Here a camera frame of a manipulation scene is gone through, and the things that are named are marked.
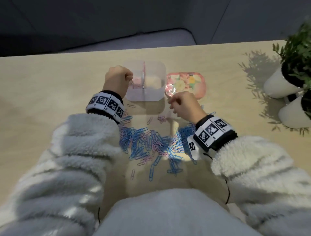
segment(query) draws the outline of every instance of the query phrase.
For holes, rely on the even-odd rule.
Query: pile of paper clips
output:
[[[119,144],[126,154],[129,154],[130,151],[130,160],[139,160],[138,166],[145,165],[148,161],[153,161],[156,153],[158,153],[150,167],[149,181],[153,180],[154,167],[163,156],[169,160],[170,169],[167,170],[168,174],[176,176],[177,173],[182,172],[183,169],[180,168],[179,164],[184,158],[176,155],[176,153],[185,152],[191,158],[187,138],[195,133],[195,125],[189,123],[186,127],[180,128],[176,131],[175,137],[169,135],[162,137],[158,132],[148,130],[147,127],[141,129],[125,127],[124,125],[130,123],[131,119],[132,116],[125,110],[119,126]]]

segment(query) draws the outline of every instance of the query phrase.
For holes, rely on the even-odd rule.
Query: translucent plastic box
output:
[[[159,61],[127,61],[123,65],[133,73],[126,98],[129,101],[159,101],[164,97],[166,67]]]

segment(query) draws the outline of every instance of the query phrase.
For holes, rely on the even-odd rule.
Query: plastic container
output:
[[[164,97],[166,67],[159,61],[127,61],[123,65],[134,75],[126,93],[129,101],[159,101]]]
[[[165,94],[172,97],[178,92],[188,91],[193,93],[196,99],[201,99],[206,93],[204,77],[197,72],[169,73],[165,86]]]

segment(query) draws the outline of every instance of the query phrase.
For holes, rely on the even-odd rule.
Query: light wood tabletop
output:
[[[240,136],[259,135],[278,143],[298,167],[311,173],[309,131],[284,127],[277,117],[284,101],[270,99],[262,92],[263,82],[280,65],[272,51],[276,42],[284,44],[265,41],[0,58],[0,203],[49,146],[55,127],[68,115],[85,112],[91,96],[101,90],[108,68],[138,59],[161,61],[167,73],[202,74],[207,92],[199,102],[206,112],[216,111]],[[130,127],[147,127],[153,116],[148,127],[173,136],[180,120],[173,118],[162,124],[157,120],[159,114],[168,112],[163,97],[146,103],[125,99],[133,116]],[[204,178],[212,177],[203,163],[185,161],[183,173],[175,177],[166,173],[168,161],[161,160],[153,181],[149,181],[149,164],[138,167],[125,153],[120,159],[123,161],[107,177],[102,216],[119,199],[158,189],[195,187],[212,194],[208,188],[220,186],[218,191],[226,198],[222,181],[206,184]],[[131,181],[133,168],[136,172]]]

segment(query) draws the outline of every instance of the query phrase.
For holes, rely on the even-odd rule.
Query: hand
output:
[[[123,99],[128,83],[133,79],[133,72],[123,66],[110,67],[105,76],[103,90],[116,92]]]
[[[188,91],[180,92],[173,95],[169,99],[170,109],[174,109],[178,117],[181,117],[194,124],[198,123],[202,118],[207,116],[200,104],[197,102],[193,93]]]

